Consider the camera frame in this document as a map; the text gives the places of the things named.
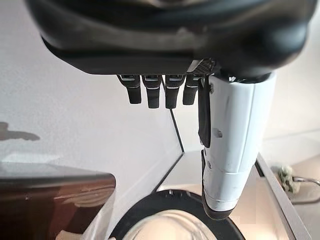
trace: screw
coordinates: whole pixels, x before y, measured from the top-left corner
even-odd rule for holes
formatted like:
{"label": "screw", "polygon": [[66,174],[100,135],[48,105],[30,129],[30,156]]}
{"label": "screw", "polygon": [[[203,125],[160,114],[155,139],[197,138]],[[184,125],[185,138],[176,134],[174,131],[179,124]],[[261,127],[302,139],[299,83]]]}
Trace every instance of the screw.
{"label": "screw", "polygon": [[213,83],[210,83],[210,93],[213,94],[215,91],[214,89],[214,84]]}

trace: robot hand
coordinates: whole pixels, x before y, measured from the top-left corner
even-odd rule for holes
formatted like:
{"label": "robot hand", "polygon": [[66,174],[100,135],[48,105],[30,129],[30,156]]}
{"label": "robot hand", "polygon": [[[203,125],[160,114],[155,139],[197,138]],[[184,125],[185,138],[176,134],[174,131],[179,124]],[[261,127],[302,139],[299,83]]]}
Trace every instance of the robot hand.
{"label": "robot hand", "polygon": [[205,211],[227,217],[258,154],[275,69],[302,50],[317,0],[25,0],[45,46],[89,74],[118,75],[132,104],[198,89]]}

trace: metal edge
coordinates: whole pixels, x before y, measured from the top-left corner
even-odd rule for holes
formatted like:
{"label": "metal edge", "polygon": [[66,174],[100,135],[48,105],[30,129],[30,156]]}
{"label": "metal edge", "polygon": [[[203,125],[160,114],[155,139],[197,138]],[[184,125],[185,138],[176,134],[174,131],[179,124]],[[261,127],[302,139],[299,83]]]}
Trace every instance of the metal edge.
{"label": "metal edge", "polygon": [[311,240],[311,236],[300,219],[295,207],[290,202],[288,196],[285,191],[281,188],[277,179],[275,178],[273,172],[266,164],[264,158],[259,153],[256,161],[258,162],[263,174],[279,204],[280,210],[283,213],[285,219],[282,219],[287,222],[284,224],[286,231],[288,233],[288,237],[290,240]]}

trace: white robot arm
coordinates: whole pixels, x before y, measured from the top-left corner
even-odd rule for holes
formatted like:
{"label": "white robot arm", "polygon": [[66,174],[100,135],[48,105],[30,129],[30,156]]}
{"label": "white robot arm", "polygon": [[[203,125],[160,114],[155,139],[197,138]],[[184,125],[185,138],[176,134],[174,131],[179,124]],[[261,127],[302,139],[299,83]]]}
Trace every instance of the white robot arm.
{"label": "white robot arm", "polygon": [[202,151],[202,202],[206,213],[224,219],[235,208],[256,161],[275,88],[276,75],[258,82],[206,78],[199,100],[209,102],[209,136],[199,131]]}

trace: white wall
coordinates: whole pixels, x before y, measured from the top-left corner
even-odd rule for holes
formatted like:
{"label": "white wall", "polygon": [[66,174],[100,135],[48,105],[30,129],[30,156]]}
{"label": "white wall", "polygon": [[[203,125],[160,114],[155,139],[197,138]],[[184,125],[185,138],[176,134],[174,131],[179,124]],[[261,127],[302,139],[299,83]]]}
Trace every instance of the white wall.
{"label": "white wall", "polygon": [[0,161],[114,174],[112,229],[181,154],[164,100],[148,109],[143,88],[143,104],[130,105],[116,77],[89,75],[53,56],[21,0],[0,1],[0,30],[0,122],[40,138],[0,141]]}
{"label": "white wall", "polygon": [[[261,148],[271,166],[290,165],[320,154],[320,141],[315,140],[315,136],[310,139],[301,135],[318,132],[316,139],[320,138],[319,39],[320,10],[317,10],[301,55],[276,71],[275,94]],[[183,106],[182,95],[181,88],[178,107],[174,110],[182,143],[186,152],[199,151],[202,146],[198,137],[198,106]]]}

